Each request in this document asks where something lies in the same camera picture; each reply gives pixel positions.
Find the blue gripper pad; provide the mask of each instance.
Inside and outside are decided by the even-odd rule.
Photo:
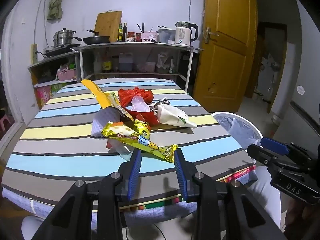
[[[183,200],[186,202],[197,201],[200,189],[192,180],[192,175],[197,172],[196,166],[185,160],[179,148],[174,152],[174,166]]]
[[[278,153],[280,155],[289,154],[289,149],[287,148],[287,146],[276,140],[272,140],[264,137],[261,139],[260,143],[263,148],[266,148],[272,152]]]
[[[122,174],[122,182],[116,186],[115,193],[122,202],[132,200],[138,185],[141,167],[141,150],[135,149],[128,162],[122,163],[118,172]]]

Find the silver bolt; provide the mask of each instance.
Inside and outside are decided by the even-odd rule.
[[[119,172],[114,172],[114,173],[111,174],[111,178],[113,178],[113,179],[117,179],[119,177],[120,177],[120,173]]]
[[[232,180],[230,184],[234,187],[240,187],[241,182],[239,180]]]
[[[77,180],[75,184],[76,184],[76,187],[81,187],[84,184],[84,182],[83,180]]]
[[[204,177],[204,174],[203,174],[202,172],[196,172],[196,173],[195,173],[195,177],[196,177],[197,179],[202,179],[202,178]]]

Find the striped tablecloth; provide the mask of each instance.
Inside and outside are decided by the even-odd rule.
[[[104,79],[95,81],[103,91],[120,88],[151,89],[154,101],[167,97],[198,127],[152,127],[150,140],[159,146],[178,144],[185,159],[214,179],[242,176],[248,180],[252,159],[217,121],[173,81],[164,79]],[[3,196],[40,217],[78,179],[101,180],[125,160],[106,148],[106,139],[91,136],[92,119],[100,105],[82,84],[62,88],[41,109],[22,134],[5,169]],[[174,164],[142,157],[139,186],[131,203],[122,203],[127,225],[154,223],[186,215],[196,209],[180,195]],[[96,213],[92,227],[95,227]]]

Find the electric kettle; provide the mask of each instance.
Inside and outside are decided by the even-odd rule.
[[[198,25],[188,22],[177,22],[176,24],[176,35],[174,38],[174,44],[190,46],[191,41],[198,39]],[[195,37],[191,38],[191,28],[195,28]]]

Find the cutting board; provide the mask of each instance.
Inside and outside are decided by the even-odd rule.
[[[122,11],[99,13],[94,31],[100,36],[110,36],[110,42],[116,42],[121,17]]]

